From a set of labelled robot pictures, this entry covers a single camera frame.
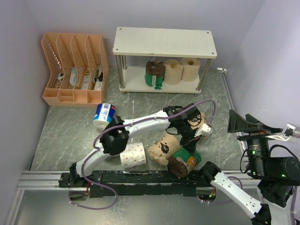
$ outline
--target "shelf leg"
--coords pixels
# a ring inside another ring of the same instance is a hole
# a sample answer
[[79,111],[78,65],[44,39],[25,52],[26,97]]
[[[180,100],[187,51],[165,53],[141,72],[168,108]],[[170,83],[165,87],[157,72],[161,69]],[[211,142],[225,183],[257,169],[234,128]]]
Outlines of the shelf leg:
[[199,83],[198,83],[198,86],[196,87],[196,90],[201,90],[201,85],[203,83],[203,80],[204,80],[204,77],[205,75],[207,74],[209,68],[210,68],[210,65],[211,65],[211,61],[212,59],[207,59],[207,62],[205,64],[205,67],[204,67],[204,70],[201,74],[201,77],[200,77],[200,80],[199,80]]
[[122,55],[123,69],[127,69],[126,55]]
[[119,74],[119,80],[120,80],[120,88],[123,89],[125,88],[124,85],[124,77],[123,77],[123,71],[122,71],[122,61],[121,61],[121,56],[116,55],[116,61],[117,61],[117,68],[118,68],[118,74]]

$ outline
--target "shelf bottom board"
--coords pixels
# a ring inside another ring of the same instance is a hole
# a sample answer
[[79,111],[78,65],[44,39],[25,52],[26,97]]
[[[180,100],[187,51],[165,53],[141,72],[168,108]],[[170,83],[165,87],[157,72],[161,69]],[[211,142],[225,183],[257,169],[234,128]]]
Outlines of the shelf bottom board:
[[125,88],[120,91],[124,92],[158,92],[158,93],[186,93],[186,94],[200,94],[196,87],[199,83],[199,77],[194,81],[181,80],[176,85],[169,85],[163,81],[163,86],[160,90],[150,87],[145,82],[145,67],[127,67],[123,70]]

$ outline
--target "toilet paper roll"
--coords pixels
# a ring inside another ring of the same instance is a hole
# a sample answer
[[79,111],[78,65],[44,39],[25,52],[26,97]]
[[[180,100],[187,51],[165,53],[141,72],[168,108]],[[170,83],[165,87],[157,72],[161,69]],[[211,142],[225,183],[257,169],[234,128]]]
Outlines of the toilet paper roll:
[[183,58],[181,63],[183,65],[182,80],[194,81],[199,76],[200,60],[196,58]]
[[121,164],[125,168],[146,163],[146,156],[143,143],[128,144],[125,150],[120,153]]
[[191,125],[193,130],[200,128],[204,123],[206,123],[205,113],[201,112],[198,116],[192,120],[188,120],[188,123]]
[[180,82],[183,65],[178,60],[167,60],[165,62],[164,81],[169,85],[176,85]]
[[148,153],[150,158],[156,160],[159,164],[168,165],[169,161],[167,159],[179,149],[180,144],[176,137],[166,134],[157,142],[155,142],[150,148],[148,148]]

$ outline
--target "white shelf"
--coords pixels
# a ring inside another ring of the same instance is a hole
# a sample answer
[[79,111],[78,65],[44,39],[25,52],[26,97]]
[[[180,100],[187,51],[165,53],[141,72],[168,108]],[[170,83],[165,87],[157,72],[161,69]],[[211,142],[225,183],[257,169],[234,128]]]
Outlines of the white shelf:
[[196,87],[199,83],[199,77],[194,81],[181,80],[176,85],[169,85],[163,82],[161,90],[156,90],[154,87],[150,87],[145,82],[145,67],[127,67],[123,70],[125,88],[120,91],[124,92],[158,92],[158,93],[187,93],[187,94],[199,94],[200,91],[196,91]]
[[209,30],[118,27],[112,52],[115,55],[217,57]]

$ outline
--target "shelf top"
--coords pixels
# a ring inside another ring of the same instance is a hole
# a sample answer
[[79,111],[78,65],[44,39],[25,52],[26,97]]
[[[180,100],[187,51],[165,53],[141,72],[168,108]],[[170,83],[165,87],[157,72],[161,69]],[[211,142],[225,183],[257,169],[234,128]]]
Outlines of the shelf top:
[[112,52],[115,55],[217,57],[209,30],[118,27]]

